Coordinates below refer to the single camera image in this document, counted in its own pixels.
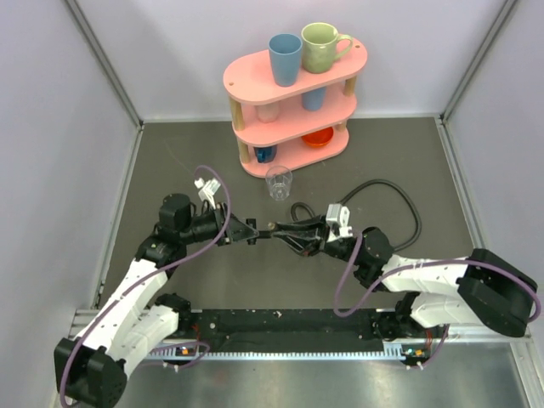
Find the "black valve fitting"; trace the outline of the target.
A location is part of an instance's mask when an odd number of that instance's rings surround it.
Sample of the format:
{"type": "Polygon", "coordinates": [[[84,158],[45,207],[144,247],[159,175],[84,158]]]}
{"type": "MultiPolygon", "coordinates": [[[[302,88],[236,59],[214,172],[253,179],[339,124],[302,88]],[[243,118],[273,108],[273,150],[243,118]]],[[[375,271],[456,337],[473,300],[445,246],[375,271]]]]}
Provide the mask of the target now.
{"type": "Polygon", "coordinates": [[[255,218],[247,218],[246,225],[252,229],[252,236],[247,240],[249,246],[256,245],[258,240],[268,240],[272,238],[269,230],[260,230],[257,228],[257,220],[255,218]]]}

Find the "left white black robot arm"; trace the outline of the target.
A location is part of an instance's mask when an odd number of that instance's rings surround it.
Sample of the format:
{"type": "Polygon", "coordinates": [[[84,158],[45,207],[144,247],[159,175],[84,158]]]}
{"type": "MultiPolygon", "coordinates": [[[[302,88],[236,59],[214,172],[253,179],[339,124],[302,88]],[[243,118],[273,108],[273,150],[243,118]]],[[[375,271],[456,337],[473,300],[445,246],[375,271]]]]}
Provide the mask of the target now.
{"type": "Polygon", "coordinates": [[[250,241],[258,237],[255,219],[240,221],[225,203],[205,201],[200,213],[184,194],[168,195],[152,234],[139,246],[125,277],[93,320],[74,338],[54,349],[54,367],[64,407],[78,402],[115,406],[128,379],[166,337],[183,337],[192,329],[190,304],[166,297],[148,302],[190,259],[187,247],[250,241]]]}

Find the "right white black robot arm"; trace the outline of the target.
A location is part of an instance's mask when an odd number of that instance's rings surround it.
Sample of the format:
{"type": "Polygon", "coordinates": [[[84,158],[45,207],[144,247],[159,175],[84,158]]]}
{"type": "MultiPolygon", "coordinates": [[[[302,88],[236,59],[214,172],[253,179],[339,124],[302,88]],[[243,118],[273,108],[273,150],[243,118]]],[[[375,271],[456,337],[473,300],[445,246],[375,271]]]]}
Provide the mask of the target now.
{"type": "Polygon", "coordinates": [[[542,310],[538,286],[527,275],[484,248],[467,257],[407,258],[395,252],[377,227],[362,231],[348,224],[349,216],[318,216],[271,227],[272,237],[305,257],[324,253],[347,267],[335,290],[334,313],[347,318],[373,292],[401,292],[395,322],[409,337],[436,326],[485,326],[507,337],[522,337],[542,310]],[[351,308],[338,298],[350,275],[366,289],[351,308]]]}

